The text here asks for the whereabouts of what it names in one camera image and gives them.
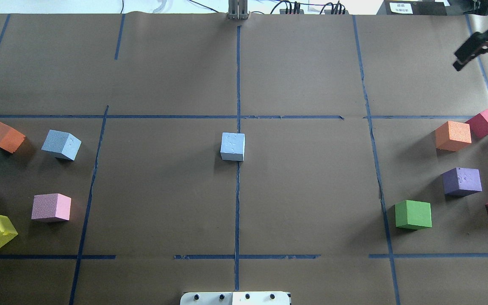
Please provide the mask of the light blue foam block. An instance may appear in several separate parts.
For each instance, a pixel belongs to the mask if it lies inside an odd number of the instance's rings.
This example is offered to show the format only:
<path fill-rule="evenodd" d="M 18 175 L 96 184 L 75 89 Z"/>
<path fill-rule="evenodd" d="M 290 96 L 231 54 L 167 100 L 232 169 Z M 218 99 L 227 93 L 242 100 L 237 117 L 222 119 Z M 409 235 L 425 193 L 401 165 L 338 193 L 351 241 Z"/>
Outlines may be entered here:
<path fill-rule="evenodd" d="M 244 161 L 245 134 L 222 133 L 220 154 L 224 161 Z"/>

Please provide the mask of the red dented foam block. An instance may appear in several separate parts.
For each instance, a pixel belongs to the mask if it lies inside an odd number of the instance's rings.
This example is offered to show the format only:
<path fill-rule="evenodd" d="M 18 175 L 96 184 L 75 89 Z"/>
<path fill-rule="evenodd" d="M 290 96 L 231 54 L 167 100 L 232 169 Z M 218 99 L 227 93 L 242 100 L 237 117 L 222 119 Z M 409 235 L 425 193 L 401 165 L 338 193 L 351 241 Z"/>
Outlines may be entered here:
<path fill-rule="evenodd" d="M 466 121 L 474 135 L 482 139 L 488 135 L 488 108 Z"/>

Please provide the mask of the black box with label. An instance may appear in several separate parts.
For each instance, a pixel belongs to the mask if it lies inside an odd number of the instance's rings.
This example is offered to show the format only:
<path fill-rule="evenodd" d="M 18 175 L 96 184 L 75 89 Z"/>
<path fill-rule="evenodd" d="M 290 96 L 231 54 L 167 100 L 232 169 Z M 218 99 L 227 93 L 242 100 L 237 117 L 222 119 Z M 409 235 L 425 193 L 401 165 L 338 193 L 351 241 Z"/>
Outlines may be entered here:
<path fill-rule="evenodd" d="M 376 15 L 447 16 L 447 11 L 442 1 L 384 0 Z"/>

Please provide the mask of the orange textured foam block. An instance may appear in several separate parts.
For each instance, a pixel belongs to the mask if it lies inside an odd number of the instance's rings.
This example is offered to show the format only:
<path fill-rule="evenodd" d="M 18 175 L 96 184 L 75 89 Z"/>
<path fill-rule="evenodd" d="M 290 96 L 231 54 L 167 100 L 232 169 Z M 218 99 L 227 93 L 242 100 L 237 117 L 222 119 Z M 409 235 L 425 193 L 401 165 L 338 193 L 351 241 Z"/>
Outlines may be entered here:
<path fill-rule="evenodd" d="M 439 150 L 459 151 L 472 143 L 469 124 L 447 121 L 435 131 L 435 147 Z"/>

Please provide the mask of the purple foam block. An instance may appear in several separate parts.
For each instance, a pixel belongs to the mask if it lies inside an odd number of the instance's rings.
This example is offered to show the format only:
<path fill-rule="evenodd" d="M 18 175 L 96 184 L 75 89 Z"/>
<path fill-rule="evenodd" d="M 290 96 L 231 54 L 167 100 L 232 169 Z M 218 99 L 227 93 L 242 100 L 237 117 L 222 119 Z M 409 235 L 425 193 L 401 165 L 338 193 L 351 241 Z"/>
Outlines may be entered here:
<path fill-rule="evenodd" d="M 479 169 L 455 167 L 441 177 L 445 195 L 465 197 L 482 191 Z"/>

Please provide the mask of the black electronics module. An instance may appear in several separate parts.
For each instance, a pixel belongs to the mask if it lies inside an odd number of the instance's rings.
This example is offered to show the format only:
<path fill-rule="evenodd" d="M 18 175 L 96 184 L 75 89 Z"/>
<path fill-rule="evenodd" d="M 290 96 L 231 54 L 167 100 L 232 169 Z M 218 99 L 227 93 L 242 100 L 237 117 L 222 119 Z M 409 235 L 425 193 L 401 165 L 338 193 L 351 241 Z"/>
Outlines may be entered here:
<path fill-rule="evenodd" d="M 280 15 L 304 15 L 301 3 L 297 1 L 280 1 L 271 11 L 272 14 L 274 13 L 275 8 L 279 8 Z"/>
<path fill-rule="evenodd" d="M 344 4 L 337 1 L 336 3 L 328 2 L 323 5 L 320 13 L 324 15 L 346 15 L 347 10 Z"/>

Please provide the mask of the green foam block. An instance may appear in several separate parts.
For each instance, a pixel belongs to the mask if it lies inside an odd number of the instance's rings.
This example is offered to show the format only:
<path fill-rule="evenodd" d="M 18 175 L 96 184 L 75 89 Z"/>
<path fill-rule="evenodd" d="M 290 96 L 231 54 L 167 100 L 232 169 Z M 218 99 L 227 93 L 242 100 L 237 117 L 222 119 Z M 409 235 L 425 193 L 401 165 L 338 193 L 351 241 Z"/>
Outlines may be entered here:
<path fill-rule="evenodd" d="M 394 205 L 395 226 L 409 230 L 431 228 L 432 212 L 429 202 L 403 200 Z"/>

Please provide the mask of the light blue block left side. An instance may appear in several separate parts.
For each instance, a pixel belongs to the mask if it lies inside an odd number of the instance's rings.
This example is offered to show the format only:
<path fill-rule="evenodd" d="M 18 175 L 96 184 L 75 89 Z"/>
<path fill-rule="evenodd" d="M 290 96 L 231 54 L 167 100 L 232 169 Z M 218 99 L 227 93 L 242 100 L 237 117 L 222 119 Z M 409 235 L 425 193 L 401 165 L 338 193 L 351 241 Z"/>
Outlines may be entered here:
<path fill-rule="evenodd" d="M 41 150 L 46 151 L 55 158 L 74 161 L 81 143 L 82 141 L 71 133 L 49 130 Z"/>

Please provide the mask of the pink foam block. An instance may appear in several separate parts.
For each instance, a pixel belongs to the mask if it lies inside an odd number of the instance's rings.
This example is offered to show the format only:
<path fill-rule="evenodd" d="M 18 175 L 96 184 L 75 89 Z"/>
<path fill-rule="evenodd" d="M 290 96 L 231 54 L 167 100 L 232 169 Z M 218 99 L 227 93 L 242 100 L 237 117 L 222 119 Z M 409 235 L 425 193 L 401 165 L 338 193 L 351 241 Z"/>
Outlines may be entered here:
<path fill-rule="evenodd" d="M 68 221 L 71 204 L 71 197 L 58 193 L 34 195 L 30 218 L 40 222 Z"/>

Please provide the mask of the orange foam block left side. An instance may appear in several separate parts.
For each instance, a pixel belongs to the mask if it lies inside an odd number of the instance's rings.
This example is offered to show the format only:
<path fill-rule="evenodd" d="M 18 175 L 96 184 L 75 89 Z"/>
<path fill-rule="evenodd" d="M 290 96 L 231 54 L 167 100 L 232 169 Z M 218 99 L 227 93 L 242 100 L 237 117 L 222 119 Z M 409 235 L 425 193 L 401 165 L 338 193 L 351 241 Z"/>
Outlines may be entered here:
<path fill-rule="evenodd" d="M 26 136 L 23 133 L 0 122 L 0 149 L 13 154 L 25 139 Z"/>

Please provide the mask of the aluminium frame post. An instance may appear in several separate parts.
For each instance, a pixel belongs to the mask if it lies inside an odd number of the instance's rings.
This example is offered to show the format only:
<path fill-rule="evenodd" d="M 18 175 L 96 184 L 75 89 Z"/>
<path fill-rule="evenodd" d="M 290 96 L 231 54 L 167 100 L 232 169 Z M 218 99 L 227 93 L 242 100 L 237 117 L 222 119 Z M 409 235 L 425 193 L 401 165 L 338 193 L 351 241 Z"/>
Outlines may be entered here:
<path fill-rule="evenodd" d="M 247 20 L 250 12 L 248 11 L 248 0 L 229 0 L 228 1 L 228 19 Z"/>

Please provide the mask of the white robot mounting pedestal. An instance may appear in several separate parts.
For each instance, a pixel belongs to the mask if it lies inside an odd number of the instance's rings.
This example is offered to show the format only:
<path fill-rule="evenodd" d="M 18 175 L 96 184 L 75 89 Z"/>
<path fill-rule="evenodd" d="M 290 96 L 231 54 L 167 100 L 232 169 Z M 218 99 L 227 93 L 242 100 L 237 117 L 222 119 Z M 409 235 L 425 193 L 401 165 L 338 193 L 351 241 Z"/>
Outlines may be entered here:
<path fill-rule="evenodd" d="M 222 291 L 188 292 L 180 305 L 291 305 L 289 292 L 284 291 Z"/>

